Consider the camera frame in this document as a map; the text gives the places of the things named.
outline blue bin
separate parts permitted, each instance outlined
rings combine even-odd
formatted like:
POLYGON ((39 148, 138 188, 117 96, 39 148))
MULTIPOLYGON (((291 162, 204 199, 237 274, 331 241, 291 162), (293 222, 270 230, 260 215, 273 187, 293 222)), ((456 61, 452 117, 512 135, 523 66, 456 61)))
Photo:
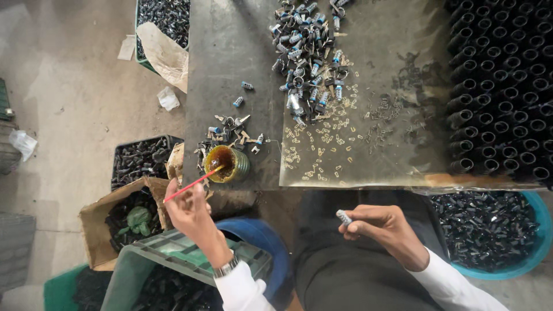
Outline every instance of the blue bin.
POLYGON ((219 230, 230 232, 273 256, 273 270, 264 293, 267 300, 273 300, 277 292, 282 297, 290 295, 292 288, 286 288, 291 278, 290 253, 278 233, 259 219, 232 218, 219 221, 216 225, 219 230))
POLYGON ((522 191, 521 193, 534 208, 536 212, 536 221, 540 223, 540 226, 536 231, 536 241, 530 256, 514 266, 494 272, 486 272, 484 270, 474 268, 469 269, 452 263, 451 265, 462 275, 487 280, 510 279, 521 276, 534 269, 545 258, 545 256, 547 256, 551 246, 551 238, 553 236, 551 216, 549 215, 547 206, 536 192, 522 191))

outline red brush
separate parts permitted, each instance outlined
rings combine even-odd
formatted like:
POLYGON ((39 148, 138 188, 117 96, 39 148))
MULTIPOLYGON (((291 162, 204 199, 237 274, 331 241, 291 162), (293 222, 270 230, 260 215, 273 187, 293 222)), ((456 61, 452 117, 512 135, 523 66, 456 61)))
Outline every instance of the red brush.
POLYGON ((188 186, 186 186, 186 187, 180 189, 179 191, 177 191, 177 192, 171 194, 168 198, 163 199, 163 203, 165 203, 165 202, 169 201, 170 199, 176 197, 177 195, 179 195, 179 194, 181 194, 181 193, 187 191, 188 189, 192 188, 192 186, 194 186, 195 184, 197 184, 197 183, 201 182, 202 180, 208 178, 209 176, 215 174, 217 171, 219 171, 219 170, 222 169, 223 167, 225 167, 225 166, 224 166, 224 165, 220 165, 218 168, 216 168, 216 169, 212 170, 211 172, 205 174, 204 176, 200 177, 197 181, 195 181, 195 182, 191 183, 190 185, 188 185, 188 186))

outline green plastic bag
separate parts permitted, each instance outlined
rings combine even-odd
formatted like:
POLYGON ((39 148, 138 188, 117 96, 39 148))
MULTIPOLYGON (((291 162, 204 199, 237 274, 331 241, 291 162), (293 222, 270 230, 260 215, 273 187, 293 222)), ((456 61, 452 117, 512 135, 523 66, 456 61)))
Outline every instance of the green plastic bag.
POLYGON ((119 230, 117 234, 125 234, 129 230, 132 230, 135 234, 140 233, 143 236, 149 236, 150 228, 148 227, 148 222, 150 220, 152 220, 150 211, 143 206, 136 206, 127 215, 127 224, 129 226, 119 230))

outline hand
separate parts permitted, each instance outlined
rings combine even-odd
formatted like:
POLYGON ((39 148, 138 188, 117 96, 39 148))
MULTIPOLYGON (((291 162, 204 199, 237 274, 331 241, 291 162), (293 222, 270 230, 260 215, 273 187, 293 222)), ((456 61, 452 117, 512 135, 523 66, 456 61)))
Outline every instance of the hand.
MULTIPOLYGON (((167 186, 165 197, 177 192, 177 188, 178 181, 174 178, 167 186)), ((225 236, 209 215, 211 207, 205 200, 204 188, 200 184, 165 202, 165 208, 173 226, 204 252, 213 268, 221 268, 229 263, 233 254, 225 236)))
POLYGON ((346 240, 365 235, 379 242, 406 269, 421 272, 430 263, 430 254, 422 245, 398 206, 358 205, 345 211, 353 222, 338 231, 346 240))

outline dark trousers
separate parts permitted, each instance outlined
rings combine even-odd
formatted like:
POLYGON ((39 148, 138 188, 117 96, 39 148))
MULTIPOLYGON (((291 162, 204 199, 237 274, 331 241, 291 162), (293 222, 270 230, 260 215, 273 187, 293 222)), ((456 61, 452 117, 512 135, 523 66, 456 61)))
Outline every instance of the dark trousers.
POLYGON ((293 269, 305 311, 439 310, 428 292, 379 243, 347 241, 336 211, 359 204, 397 205, 421 242, 449 262, 437 213, 430 201, 403 190, 307 191, 295 231, 293 269))

